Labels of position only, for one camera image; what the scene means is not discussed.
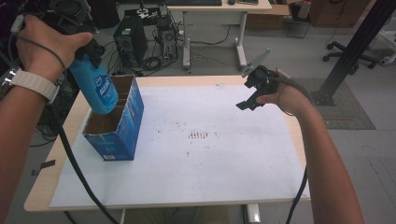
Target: cardboard box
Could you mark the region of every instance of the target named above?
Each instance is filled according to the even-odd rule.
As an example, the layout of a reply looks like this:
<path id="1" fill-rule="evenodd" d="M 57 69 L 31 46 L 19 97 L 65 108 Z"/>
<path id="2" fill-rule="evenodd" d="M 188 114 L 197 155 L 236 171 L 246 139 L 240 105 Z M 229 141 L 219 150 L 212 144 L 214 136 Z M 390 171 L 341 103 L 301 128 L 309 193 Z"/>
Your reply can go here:
<path id="1" fill-rule="evenodd" d="M 91 113 L 84 137 L 104 161 L 132 161 L 144 104 L 134 76 L 111 78 L 119 93 L 116 107 L 107 115 Z"/>
<path id="2" fill-rule="evenodd" d="M 371 0 L 314 0 L 309 17 L 316 27 L 354 27 Z"/>
<path id="3" fill-rule="evenodd" d="M 245 27 L 250 29 L 279 30 L 283 26 L 285 16 L 289 16 L 289 6 L 271 5 L 272 9 L 265 12 L 249 12 Z"/>

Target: black pole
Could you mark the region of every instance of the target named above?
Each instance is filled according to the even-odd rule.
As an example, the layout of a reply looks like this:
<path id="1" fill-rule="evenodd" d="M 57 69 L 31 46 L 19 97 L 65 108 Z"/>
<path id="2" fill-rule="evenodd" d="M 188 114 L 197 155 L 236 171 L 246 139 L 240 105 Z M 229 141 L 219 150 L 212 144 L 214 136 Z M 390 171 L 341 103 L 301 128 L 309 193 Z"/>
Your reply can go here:
<path id="1" fill-rule="evenodd" d="M 319 91 L 312 92 L 316 105 L 333 105 L 335 91 L 396 8 L 395 0 L 377 0 L 367 17 L 353 35 L 346 50 L 335 64 Z"/>

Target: blue box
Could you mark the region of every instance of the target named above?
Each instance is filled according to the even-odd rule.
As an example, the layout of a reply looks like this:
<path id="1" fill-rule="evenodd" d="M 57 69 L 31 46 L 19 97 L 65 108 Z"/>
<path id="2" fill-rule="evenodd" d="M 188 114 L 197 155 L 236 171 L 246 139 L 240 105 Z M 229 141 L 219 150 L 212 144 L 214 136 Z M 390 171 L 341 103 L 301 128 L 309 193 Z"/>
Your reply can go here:
<path id="1" fill-rule="evenodd" d="M 107 115 L 91 112 L 82 133 L 104 161 L 132 161 L 144 111 L 142 96 L 134 76 L 111 79 L 119 93 L 116 107 Z"/>

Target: desk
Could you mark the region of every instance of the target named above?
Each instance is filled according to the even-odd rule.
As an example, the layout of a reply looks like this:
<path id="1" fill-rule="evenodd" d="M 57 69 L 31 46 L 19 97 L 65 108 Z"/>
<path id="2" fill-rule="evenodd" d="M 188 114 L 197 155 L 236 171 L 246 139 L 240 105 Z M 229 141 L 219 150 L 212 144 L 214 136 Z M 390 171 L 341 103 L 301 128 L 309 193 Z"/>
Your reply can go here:
<path id="1" fill-rule="evenodd" d="M 223 85 L 242 85 L 244 79 L 240 76 L 224 76 L 224 77 L 141 77 L 137 79 L 139 87 L 163 87 L 163 86 L 215 86 L 218 84 Z M 87 105 L 85 99 L 80 94 L 73 105 L 69 116 L 64 123 L 64 129 L 68 135 L 69 141 L 73 144 L 76 140 L 76 135 L 81 122 L 84 120 L 89 106 Z M 290 136 L 293 140 L 293 144 L 299 155 L 300 163 L 304 167 L 304 150 L 302 137 L 299 129 L 298 122 L 295 118 L 285 116 L 290 129 Z M 64 167 L 66 155 L 62 146 L 60 139 L 57 139 L 54 146 L 49 153 L 47 161 L 56 160 L 54 166 L 45 168 L 41 170 L 35 185 L 33 186 L 26 202 L 24 208 L 31 212 L 44 212 L 44 211 L 56 211 L 63 210 L 62 208 L 50 207 L 50 203 L 54 192 L 57 188 L 59 177 L 61 171 Z M 298 182 L 302 176 L 296 176 Z M 144 207 L 145 205 L 135 205 L 135 206 L 123 206 L 123 207 Z M 71 207 L 68 210 L 83 210 L 94 208 L 91 207 Z M 121 208 L 120 206 L 112 206 L 112 208 Z"/>
<path id="2" fill-rule="evenodd" d="M 236 50 L 238 52 L 239 65 L 241 68 L 247 66 L 247 60 L 242 45 L 245 23 L 248 12 L 264 12 L 271 9 L 268 0 L 259 0 L 257 6 L 238 4 L 230 6 L 228 0 L 222 0 L 220 7 L 175 7 L 168 6 L 170 11 L 183 12 L 184 48 L 183 65 L 190 68 L 190 39 L 187 35 L 188 23 L 194 24 L 239 24 L 239 36 L 235 39 Z"/>

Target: stain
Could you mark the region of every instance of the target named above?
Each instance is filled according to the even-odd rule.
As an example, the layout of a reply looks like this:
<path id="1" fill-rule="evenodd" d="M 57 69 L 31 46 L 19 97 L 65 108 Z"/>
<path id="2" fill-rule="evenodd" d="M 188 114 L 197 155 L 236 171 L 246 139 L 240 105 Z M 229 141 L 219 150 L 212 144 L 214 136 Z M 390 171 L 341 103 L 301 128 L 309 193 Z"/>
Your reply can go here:
<path id="1" fill-rule="evenodd" d="M 206 131 L 191 131 L 189 134 L 190 139 L 207 138 L 209 133 Z"/>
<path id="2" fill-rule="evenodd" d="M 370 147 L 370 146 L 362 146 L 361 147 L 362 151 L 375 151 L 374 147 Z"/>

